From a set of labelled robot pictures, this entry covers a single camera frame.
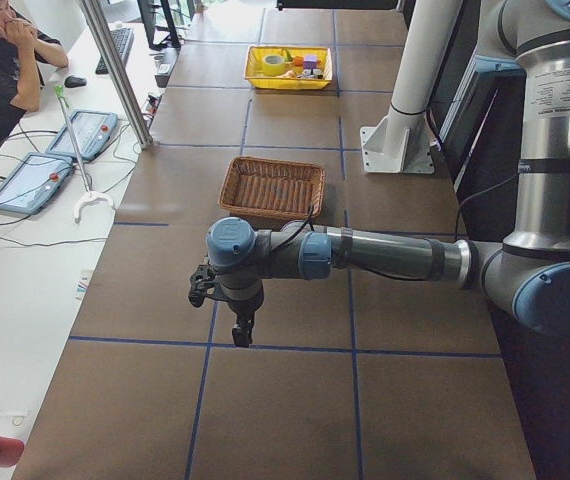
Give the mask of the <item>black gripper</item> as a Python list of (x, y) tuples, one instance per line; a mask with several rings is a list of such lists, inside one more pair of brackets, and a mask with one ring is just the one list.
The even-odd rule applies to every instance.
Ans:
[(227, 297), (230, 309), (236, 314), (236, 322), (231, 330), (233, 343), (236, 347), (249, 348), (253, 343), (254, 313), (264, 302), (263, 284), (254, 282), (240, 289), (223, 285), (222, 292)]

